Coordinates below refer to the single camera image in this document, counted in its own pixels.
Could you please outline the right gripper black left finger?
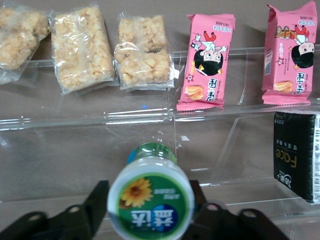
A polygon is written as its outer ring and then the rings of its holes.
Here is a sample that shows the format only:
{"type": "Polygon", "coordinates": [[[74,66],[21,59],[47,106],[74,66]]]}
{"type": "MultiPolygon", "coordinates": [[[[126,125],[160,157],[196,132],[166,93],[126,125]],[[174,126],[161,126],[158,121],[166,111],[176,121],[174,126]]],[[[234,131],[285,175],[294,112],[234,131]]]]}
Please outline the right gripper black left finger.
{"type": "Polygon", "coordinates": [[[107,212],[109,181],[101,180],[82,204],[71,205],[49,218],[32,211],[0,232],[2,240],[91,240],[107,212]]]}

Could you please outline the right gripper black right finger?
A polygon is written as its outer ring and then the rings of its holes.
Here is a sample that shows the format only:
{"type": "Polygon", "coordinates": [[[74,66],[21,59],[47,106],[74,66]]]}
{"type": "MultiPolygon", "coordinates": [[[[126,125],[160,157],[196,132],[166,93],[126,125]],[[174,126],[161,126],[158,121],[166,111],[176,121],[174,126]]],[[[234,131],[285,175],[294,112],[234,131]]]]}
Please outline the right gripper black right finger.
{"type": "Polygon", "coordinates": [[[208,202],[197,180],[190,180],[195,196],[190,240],[287,240],[288,237],[261,211],[254,208],[231,213],[216,202],[208,202]]]}

